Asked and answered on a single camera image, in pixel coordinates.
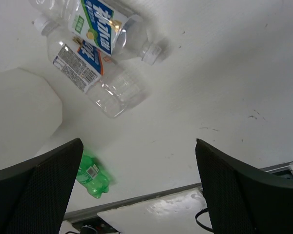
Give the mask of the clear bottle green blue label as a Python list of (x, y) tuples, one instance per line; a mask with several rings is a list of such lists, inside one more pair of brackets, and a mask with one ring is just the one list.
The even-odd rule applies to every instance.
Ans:
[(161, 47), (149, 41), (144, 19), (118, 0), (32, 0), (32, 7), (115, 60), (153, 65)]

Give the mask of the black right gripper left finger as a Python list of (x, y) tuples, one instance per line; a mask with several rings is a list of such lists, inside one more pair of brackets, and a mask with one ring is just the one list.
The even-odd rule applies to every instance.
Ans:
[(57, 234), (84, 146), (79, 138), (0, 170), (0, 234)]

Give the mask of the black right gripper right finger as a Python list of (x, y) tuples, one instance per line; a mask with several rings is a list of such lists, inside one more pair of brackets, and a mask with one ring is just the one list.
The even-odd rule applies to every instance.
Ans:
[(198, 139), (195, 155), (214, 234), (293, 234), (293, 179), (257, 169)]

